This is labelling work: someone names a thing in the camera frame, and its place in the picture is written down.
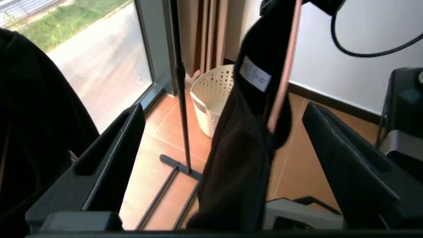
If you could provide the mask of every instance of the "white tag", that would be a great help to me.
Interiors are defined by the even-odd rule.
[[[239,73],[258,90],[264,92],[269,85],[270,76],[268,73],[257,67],[248,57],[244,57],[243,65]]]

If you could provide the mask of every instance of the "beige plastic basket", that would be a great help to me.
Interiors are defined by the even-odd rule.
[[[213,137],[217,121],[233,86],[233,65],[201,75],[191,86],[191,97],[201,130]]]

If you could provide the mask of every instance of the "curtain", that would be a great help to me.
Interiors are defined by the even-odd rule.
[[[229,0],[178,2],[182,60],[190,77],[223,65],[228,4]]]

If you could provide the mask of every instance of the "hanging clothes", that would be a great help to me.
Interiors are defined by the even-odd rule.
[[[87,110],[48,56],[0,29],[0,233],[28,233],[27,209],[98,137]]]
[[[268,120],[281,83],[296,2],[269,4],[243,40],[234,67],[234,87],[198,187],[199,210],[188,229],[261,229],[274,152],[291,129],[287,95],[274,133],[268,129]]]

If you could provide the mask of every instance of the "grass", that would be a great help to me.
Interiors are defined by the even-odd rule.
[[[18,31],[41,50],[49,52],[126,2],[128,0],[74,0]]]

